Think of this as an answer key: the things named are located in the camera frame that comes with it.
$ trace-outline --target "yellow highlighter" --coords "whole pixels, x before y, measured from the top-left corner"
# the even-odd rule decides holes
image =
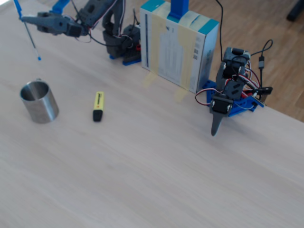
[[[94,122],[100,122],[104,112],[104,93],[97,92],[94,102],[93,120]]]

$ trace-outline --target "metal cup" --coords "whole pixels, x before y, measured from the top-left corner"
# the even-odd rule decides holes
[[[52,91],[40,79],[27,83],[21,89],[20,97],[34,122],[46,124],[58,116],[59,109]]]

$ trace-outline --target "wooden table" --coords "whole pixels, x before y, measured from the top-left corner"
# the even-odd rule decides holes
[[[41,62],[15,9],[1,13],[1,228],[304,227],[303,123],[257,108],[212,137],[194,94],[178,102],[178,86],[149,82],[140,64],[30,28]],[[60,108],[49,124],[33,123],[19,97],[37,77]]]

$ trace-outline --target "blue bracket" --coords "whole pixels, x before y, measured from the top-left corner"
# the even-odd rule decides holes
[[[109,58],[110,59],[116,59],[114,56],[109,56]],[[141,62],[142,61],[142,58],[139,58],[139,59],[137,59],[137,60],[134,60],[134,61],[130,61],[130,62],[124,62],[123,61],[123,65],[124,66],[129,66],[129,65],[132,65],[132,64],[134,64],[134,63],[139,63],[139,62]]]
[[[217,87],[217,84],[215,82],[208,80],[205,83],[205,85],[203,86],[203,89],[207,89],[207,88],[215,89],[216,87]],[[211,102],[214,94],[215,94],[215,91],[213,91],[213,90],[207,91],[207,103]],[[238,101],[235,100],[233,102],[233,106],[232,106],[231,112],[229,114],[229,117],[237,115],[239,113],[243,113],[247,110],[254,112],[255,109],[257,108],[257,106],[253,106],[253,103],[256,103],[259,106],[261,106],[262,108],[264,108],[264,104],[252,96],[249,96],[246,98],[241,98],[240,100],[238,100]]]
[[[189,10],[189,0],[171,0],[171,12],[169,17],[181,19]]]
[[[63,8],[70,2],[70,0],[58,0],[55,3],[50,13],[62,14]]]

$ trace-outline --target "white box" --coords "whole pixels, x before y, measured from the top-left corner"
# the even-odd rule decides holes
[[[177,20],[170,9],[163,0],[140,8],[142,67],[196,93],[209,78],[219,23],[192,11]]]

